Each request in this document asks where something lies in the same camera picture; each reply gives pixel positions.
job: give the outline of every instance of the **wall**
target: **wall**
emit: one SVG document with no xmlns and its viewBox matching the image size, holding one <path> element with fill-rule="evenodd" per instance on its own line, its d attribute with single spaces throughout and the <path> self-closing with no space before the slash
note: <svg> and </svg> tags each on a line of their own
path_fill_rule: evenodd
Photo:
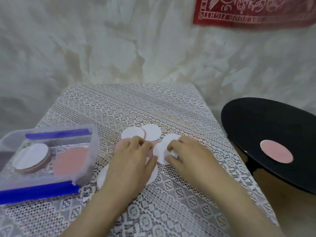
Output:
<svg viewBox="0 0 316 237">
<path fill-rule="evenodd" d="M 78 83 L 191 82 L 218 118 L 243 96 L 316 114 L 316 26 L 192 26 L 195 0 L 0 0 L 0 136 Z"/>
</svg>

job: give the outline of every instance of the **white lace tablecloth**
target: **white lace tablecloth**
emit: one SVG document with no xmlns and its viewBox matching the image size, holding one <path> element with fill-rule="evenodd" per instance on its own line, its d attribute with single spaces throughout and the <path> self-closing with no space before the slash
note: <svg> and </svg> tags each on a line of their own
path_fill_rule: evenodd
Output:
<svg viewBox="0 0 316 237">
<path fill-rule="evenodd" d="M 0 207 L 0 236 L 58 236 L 98 191 L 96 178 L 129 126 L 155 123 L 162 135 L 191 135 L 249 190 L 275 224 L 274 212 L 192 84 L 79 85 L 66 89 L 39 126 L 93 123 L 101 146 L 91 183 L 76 195 Z M 123 213 L 111 236 L 232 236 L 216 204 L 186 183 L 171 166 L 158 164 L 155 182 Z"/>
</svg>

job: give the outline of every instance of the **right hand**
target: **right hand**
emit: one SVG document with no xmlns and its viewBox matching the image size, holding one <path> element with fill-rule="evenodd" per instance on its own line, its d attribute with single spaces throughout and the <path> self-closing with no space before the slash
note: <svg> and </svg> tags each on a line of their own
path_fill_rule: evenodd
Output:
<svg viewBox="0 0 316 237">
<path fill-rule="evenodd" d="M 209 187 L 220 183 L 228 173 L 218 163 L 213 153 L 197 140 L 182 136 L 173 140 L 167 147 L 168 151 L 174 150 L 180 159 L 173 156 L 165 157 L 189 184 L 196 189 L 211 194 Z"/>
</svg>

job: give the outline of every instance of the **forearm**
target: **forearm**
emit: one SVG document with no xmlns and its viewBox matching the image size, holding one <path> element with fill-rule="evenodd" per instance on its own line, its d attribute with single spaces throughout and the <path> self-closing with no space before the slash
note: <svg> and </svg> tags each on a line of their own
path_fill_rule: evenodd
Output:
<svg viewBox="0 0 316 237">
<path fill-rule="evenodd" d="M 227 173 L 209 186 L 207 194 L 223 212 L 236 236 L 284 236 L 251 200 L 245 188 Z"/>
<path fill-rule="evenodd" d="M 98 192 L 61 237 L 105 237 L 121 212 L 122 205 Z"/>
</svg>

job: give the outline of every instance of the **blue painter's tape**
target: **blue painter's tape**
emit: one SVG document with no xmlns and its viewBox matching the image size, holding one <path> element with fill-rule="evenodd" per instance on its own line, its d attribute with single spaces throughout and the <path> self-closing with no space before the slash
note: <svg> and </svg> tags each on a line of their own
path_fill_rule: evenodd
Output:
<svg viewBox="0 0 316 237">
<path fill-rule="evenodd" d="M 12 204 L 26 200 L 38 200 L 59 195 L 75 194 L 79 192 L 79 188 L 80 187 L 78 185 L 73 185 L 72 181 L 66 181 L 0 191 L 0 205 Z"/>
<path fill-rule="evenodd" d="M 29 133 L 25 134 L 25 137 L 30 140 L 44 140 L 44 139 L 57 139 L 74 137 L 81 135 L 92 135 L 89 129 L 75 129 L 67 131 L 52 131 L 52 132 L 40 132 L 40 133 Z"/>
</svg>

